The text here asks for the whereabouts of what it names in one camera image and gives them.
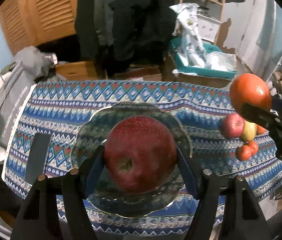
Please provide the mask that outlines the yellow-green mango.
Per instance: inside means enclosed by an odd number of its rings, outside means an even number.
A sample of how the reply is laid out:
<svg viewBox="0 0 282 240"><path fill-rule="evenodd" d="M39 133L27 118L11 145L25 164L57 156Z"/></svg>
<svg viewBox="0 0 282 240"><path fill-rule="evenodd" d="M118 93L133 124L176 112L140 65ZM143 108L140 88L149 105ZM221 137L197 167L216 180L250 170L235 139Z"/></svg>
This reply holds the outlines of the yellow-green mango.
<svg viewBox="0 0 282 240"><path fill-rule="evenodd" d="M245 120L241 139L245 142L253 141L256 136L256 133L257 133L257 124Z"/></svg>

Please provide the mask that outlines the small orange tangerine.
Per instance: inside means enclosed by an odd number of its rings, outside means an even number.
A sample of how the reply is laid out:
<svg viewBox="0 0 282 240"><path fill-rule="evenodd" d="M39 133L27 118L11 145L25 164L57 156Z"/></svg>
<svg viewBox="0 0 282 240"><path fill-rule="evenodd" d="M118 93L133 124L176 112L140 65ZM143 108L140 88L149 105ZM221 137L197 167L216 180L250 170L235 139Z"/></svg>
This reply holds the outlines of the small orange tangerine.
<svg viewBox="0 0 282 240"><path fill-rule="evenodd" d="M251 155L255 155L258 152L258 144L256 141L250 141L247 143L247 146L251 149Z"/></svg>
<svg viewBox="0 0 282 240"><path fill-rule="evenodd" d="M248 160L252 155L252 150L248 145L242 145L236 149L236 157L240 161Z"/></svg>

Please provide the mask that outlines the large orange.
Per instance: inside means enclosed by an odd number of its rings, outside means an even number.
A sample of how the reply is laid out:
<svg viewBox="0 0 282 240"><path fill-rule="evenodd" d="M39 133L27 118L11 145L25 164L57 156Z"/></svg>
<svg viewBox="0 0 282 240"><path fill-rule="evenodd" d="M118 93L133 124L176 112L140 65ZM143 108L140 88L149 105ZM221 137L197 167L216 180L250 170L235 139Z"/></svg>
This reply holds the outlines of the large orange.
<svg viewBox="0 0 282 240"><path fill-rule="evenodd" d="M241 108L249 103L262 110L270 111L272 96L267 84L257 75L245 73L234 79L229 90L233 109L242 116Z"/></svg>

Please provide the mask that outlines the small red apple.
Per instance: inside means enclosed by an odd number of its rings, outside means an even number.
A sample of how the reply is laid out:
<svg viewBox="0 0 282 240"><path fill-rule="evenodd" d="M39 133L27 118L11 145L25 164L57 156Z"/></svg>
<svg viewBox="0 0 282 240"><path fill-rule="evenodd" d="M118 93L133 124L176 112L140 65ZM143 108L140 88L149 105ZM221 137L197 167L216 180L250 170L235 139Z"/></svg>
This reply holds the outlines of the small red apple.
<svg viewBox="0 0 282 240"><path fill-rule="evenodd" d="M222 133L228 138L238 138L244 130L244 119L237 113L232 113L223 119Z"/></svg>

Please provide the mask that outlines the large dark red apple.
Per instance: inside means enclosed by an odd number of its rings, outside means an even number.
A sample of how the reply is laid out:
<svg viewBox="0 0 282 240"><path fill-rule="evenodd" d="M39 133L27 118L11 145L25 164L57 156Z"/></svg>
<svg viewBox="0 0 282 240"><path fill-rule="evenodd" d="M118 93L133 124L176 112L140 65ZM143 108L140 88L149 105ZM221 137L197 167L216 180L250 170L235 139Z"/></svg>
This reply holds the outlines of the large dark red apple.
<svg viewBox="0 0 282 240"><path fill-rule="evenodd" d="M132 116L110 131L104 159L115 184L128 194L147 193L161 186L175 168L176 142L160 121Z"/></svg>

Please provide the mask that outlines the black smartphone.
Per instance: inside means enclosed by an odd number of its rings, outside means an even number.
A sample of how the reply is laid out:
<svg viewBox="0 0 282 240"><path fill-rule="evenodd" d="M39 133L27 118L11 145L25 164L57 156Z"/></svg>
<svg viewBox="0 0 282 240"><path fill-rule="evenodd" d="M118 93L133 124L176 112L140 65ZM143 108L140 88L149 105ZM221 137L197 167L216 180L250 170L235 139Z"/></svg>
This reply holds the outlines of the black smartphone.
<svg viewBox="0 0 282 240"><path fill-rule="evenodd" d="M25 171L25 182L33 185L37 177L44 174L50 140L50 134L34 135Z"/></svg>

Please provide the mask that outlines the dark glass plate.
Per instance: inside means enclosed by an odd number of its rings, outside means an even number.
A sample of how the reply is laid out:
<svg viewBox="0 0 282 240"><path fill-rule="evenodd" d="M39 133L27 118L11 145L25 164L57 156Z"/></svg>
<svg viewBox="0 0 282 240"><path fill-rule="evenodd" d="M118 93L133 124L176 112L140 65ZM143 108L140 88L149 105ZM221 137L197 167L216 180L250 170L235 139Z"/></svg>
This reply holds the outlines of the dark glass plate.
<svg viewBox="0 0 282 240"><path fill-rule="evenodd" d="M193 155L190 137L176 116L155 105L124 102L97 111L81 127L70 154L72 166L79 168L85 159L92 157L97 147L107 139L111 129L118 122L137 115L151 117L163 123L172 133L176 145L181 151L189 157ZM108 170L103 169L88 201L100 211L115 213L125 218L136 218L170 206L184 186L181 173L175 167L165 183L151 192L135 195L125 194L114 183Z"/></svg>

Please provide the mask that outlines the blue patterned tablecloth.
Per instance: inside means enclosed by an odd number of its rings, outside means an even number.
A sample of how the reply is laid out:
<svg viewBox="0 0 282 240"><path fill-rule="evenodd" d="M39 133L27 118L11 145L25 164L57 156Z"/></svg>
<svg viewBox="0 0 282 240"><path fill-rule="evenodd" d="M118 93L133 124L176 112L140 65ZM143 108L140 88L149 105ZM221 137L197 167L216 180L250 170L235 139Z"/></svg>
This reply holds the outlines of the blue patterned tablecloth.
<svg viewBox="0 0 282 240"><path fill-rule="evenodd" d="M49 134L50 145L43 172L48 177L65 175L75 167L71 151L82 125L106 107L121 102L147 103L174 116L188 135L190 149L198 155L203 168L219 176L245 176L260 204L282 186L282 161L275 157L276 146L268 132L255 138L258 153L248 161L235 156L240 139L225 139L219 129L221 120L234 110L226 90L180 82L78 81L32 85L14 125L8 143L2 180L21 198L26 198L32 183L26 182L33 138ZM124 218L117 211L84 200L85 209L97 232L133 237L183 235L198 206L185 187L163 208L141 218Z"/></svg>

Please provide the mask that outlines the white printed plastic bag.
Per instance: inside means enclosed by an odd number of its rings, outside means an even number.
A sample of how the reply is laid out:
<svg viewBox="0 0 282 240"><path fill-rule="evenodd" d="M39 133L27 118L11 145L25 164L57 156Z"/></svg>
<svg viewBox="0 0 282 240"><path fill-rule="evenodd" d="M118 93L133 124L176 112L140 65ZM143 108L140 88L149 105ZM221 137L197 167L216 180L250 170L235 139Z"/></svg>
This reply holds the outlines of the white printed plastic bag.
<svg viewBox="0 0 282 240"><path fill-rule="evenodd" d="M198 30L198 8L196 3L178 3L169 7L176 14L172 35L177 36L180 33L180 53L187 59L187 66L204 68L207 52Z"/></svg>

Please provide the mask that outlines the grey tote bag with text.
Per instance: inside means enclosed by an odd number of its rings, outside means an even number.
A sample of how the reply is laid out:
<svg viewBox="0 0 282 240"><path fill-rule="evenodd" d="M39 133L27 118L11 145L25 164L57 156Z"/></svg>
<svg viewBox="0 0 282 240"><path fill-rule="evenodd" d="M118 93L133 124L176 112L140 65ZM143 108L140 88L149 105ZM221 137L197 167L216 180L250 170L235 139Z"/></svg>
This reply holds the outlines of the grey tote bag with text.
<svg viewBox="0 0 282 240"><path fill-rule="evenodd" d="M20 112L34 77L23 62L13 64L13 70L0 75L0 146L6 148L14 122Z"/></svg>

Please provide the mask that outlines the teal box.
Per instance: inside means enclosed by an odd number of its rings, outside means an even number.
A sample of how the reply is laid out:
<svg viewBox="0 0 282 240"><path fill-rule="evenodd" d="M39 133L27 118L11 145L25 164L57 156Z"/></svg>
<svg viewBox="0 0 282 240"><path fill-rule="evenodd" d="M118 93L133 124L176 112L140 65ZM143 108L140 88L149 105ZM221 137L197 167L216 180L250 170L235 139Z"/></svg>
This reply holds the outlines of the teal box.
<svg viewBox="0 0 282 240"><path fill-rule="evenodd" d="M234 54L221 52L218 46L204 43L207 52L207 61L204 67L190 65L188 59L181 53L181 39L174 38L170 41L169 53L176 66L175 73L182 73L192 76L217 77L231 80L235 77L236 57Z"/></svg>

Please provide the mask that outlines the cardboard box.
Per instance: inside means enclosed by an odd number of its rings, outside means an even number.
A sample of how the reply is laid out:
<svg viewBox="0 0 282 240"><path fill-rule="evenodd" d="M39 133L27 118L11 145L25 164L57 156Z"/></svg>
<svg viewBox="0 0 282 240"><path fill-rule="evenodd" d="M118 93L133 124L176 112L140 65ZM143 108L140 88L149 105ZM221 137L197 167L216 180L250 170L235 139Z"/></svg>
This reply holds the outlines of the cardboard box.
<svg viewBox="0 0 282 240"><path fill-rule="evenodd" d="M96 68L91 61L57 64L55 70L58 74L70 81L98 79Z"/></svg>

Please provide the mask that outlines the dark hanging clothes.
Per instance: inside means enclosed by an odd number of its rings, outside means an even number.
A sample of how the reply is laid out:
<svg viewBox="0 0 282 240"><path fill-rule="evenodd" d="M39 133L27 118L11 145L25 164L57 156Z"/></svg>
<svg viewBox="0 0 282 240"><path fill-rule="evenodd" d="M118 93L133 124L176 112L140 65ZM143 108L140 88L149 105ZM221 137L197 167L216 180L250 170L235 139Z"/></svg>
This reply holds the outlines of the dark hanging clothes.
<svg viewBox="0 0 282 240"><path fill-rule="evenodd" d="M81 55L108 77L132 65L164 64L175 27L175 0L77 0Z"/></svg>

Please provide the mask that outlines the wooden louvered closet door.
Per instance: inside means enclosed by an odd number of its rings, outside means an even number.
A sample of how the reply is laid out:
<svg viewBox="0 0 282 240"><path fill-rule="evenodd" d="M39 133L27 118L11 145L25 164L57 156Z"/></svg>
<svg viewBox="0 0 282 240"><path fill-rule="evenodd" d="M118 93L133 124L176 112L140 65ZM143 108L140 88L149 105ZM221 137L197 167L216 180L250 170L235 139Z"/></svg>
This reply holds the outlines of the wooden louvered closet door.
<svg viewBox="0 0 282 240"><path fill-rule="evenodd" d="M76 9L77 0L5 0L0 23L11 53L74 35Z"/></svg>

